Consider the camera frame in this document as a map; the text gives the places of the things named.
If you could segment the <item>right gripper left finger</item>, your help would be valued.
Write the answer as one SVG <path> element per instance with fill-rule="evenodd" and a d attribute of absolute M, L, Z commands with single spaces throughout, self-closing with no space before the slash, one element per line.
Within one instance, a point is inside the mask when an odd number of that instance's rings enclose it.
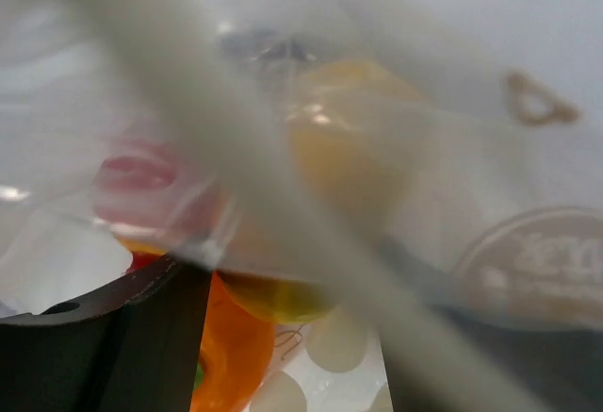
<path fill-rule="evenodd" d="M 4 411 L 187 411 L 211 274 L 165 256 L 1 320 Z"/>

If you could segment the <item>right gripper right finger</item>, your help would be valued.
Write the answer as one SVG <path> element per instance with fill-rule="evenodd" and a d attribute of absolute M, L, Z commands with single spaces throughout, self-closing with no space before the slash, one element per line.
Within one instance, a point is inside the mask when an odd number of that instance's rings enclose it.
<path fill-rule="evenodd" d="M 601 410 L 601 329 L 478 310 L 462 298 L 461 285 L 451 274 L 413 257 L 394 238 L 382 240 L 379 254 L 432 312 L 553 410 Z"/>

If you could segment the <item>orange fake carrot slices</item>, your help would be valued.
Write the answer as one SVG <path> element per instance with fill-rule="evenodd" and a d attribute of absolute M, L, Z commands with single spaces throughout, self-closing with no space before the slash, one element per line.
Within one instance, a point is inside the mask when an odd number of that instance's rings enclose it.
<path fill-rule="evenodd" d="M 203 379 L 194 385 L 189 409 L 243 410 L 268 370 L 274 338 L 275 326 L 237 305 L 214 273 L 198 357 Z"/>

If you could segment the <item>red fake fruit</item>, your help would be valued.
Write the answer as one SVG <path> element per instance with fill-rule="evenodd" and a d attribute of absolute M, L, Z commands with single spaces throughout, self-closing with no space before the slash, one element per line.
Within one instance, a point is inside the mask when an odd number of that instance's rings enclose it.
<path fill-rule="evenodd" d="M 218 200 L 211 173 L 166 143 L 128 142 L 111 149 L 92 183 L 92 206 L 132 253 L 164 255 L 208 236 Z"/>

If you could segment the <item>clear zip top bag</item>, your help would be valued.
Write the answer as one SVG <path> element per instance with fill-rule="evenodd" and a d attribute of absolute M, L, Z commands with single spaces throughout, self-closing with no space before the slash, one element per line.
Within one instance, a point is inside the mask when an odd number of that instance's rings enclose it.
<path fill-rule="evenodd" d="M 602 131 L 401 0 L 1 0 L 5 411 L 598 411 Z"/>

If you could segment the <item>orange yellow fake mango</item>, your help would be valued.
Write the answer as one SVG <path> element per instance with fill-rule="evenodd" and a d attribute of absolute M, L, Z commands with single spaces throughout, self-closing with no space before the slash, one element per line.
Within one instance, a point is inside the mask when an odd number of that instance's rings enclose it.
<path fill-rule="evenodd" d="M 401 102 L 428 100 L 373 61 L 326 63 L 294 79 L 288 137 L 309 187 L 355 237 L 374 246 L 401 196 L 402 181 L 368 151 L 366 131 L 378 122 L 377 109 L 359 103 L 356 91 Z M 307 283 L 230 272 L 219 276 L 234 301 L 263 321 L 311 321 L 333 308 Z"/>

